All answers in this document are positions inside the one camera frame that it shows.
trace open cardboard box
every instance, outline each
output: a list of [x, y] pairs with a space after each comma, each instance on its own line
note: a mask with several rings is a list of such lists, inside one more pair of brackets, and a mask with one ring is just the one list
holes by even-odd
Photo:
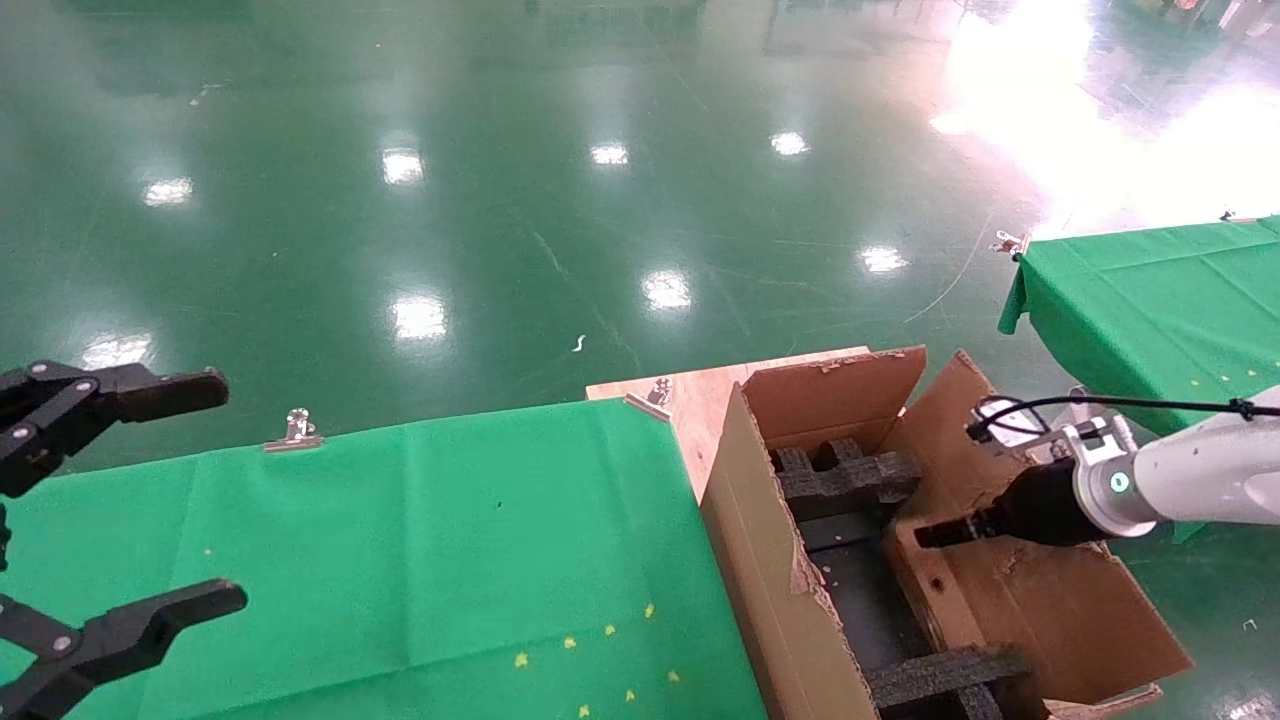
[[978, 509], [1028, 466], [964, 433], [970, 409], [995, 389], [963, 351], [904, 410], [924, 366], [924, 347], [911, 347], [760, 370], [733, 388], [701, 510], [769, 715], [878, 717], [768, 456], [842, 437], [920, 466], [883, 547], [934, 651], [1015, 647], [1044, 698], [1039, 716], [1102, 717], [1158, 697], [1153, 683], [1190, 660], [1103, 544], [915, 543], [915, 527]]

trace metal binder clip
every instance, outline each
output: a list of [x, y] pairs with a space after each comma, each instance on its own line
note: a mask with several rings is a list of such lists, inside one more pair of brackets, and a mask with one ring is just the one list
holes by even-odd
[[324, 437], [314, 434], [316, 427], [311, 423], [311, 413], [306, 407], [289, 411], [284, 437], [262, 446], [262, 452], [284, 452], [287, 450], [307, 450], [324, 445]]
[[673, 389], [675, 386], [671, 382], [671, 378], [658, 378], [658, 382], [653, 383], [653, 389], [649, 391], [648, 396], [640, 397], [634, 392], [628, 392], [622, 397], [622, 400], [626, 401], [627, 405], [639, 407], [663, 423], [669, 423], [671, 411], [667, 410], [667, 405], [671, 404], [671, 393]]

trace black end effector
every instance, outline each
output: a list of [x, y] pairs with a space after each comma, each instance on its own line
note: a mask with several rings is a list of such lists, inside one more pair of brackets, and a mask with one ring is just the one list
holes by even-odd
[[0, 375], [0, 493], [20, 497], [111, 424], [225, 405], [221, 373], [156, 377], [142, 365], [79, 370], [40, 361]]
[[1071, 546], [1111, 537], [1075, 500], [1075, 460], [1066, 457], [1023, 470], [989, 507], [972, 515], [916, 528], [920, 547], [1012, 536], [1039, 544]]
[[0, 719], [63, 717], [99, 685], [159, 665], [178, 633], [247, 603], [239, 585], [207, 580], [108, 610], [74, 629], [0, 594], [0, 638], [36, 655], [0, 687]]

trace green epoxy floor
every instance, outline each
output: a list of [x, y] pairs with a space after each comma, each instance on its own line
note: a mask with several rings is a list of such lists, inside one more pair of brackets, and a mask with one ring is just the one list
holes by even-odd
[[[10, 0], [0, 366], [227, 373], [229, 407], [116, 428], [76, 470], [270, 439], [300, 405], [344, 433], [851, 345], [965, 347], [1056, 392], [1034, 334], [996, 332], [1014, 266], [986, 246], [1280, 210], [1272, 23], [1257, 0]], [[1143, 715], [1280, 717], [1277, 548], [1120, 548], [1199, 662]]]

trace green tablecloth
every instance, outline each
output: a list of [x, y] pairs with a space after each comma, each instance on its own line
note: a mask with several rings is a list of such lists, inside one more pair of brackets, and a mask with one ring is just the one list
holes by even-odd
[[[1023, 313], [1093, 392], [1249, 397], [1280, 383], [1280, 217], [1032, 242], [1000, 331]], [[1125, 415], [1158, 434], [1204, 419]]]
[[9, 510], [0, 587], [63, 620], [248, 592], [81, 720], [764, 717], [671, 428], [621, 401], [55, 478]]

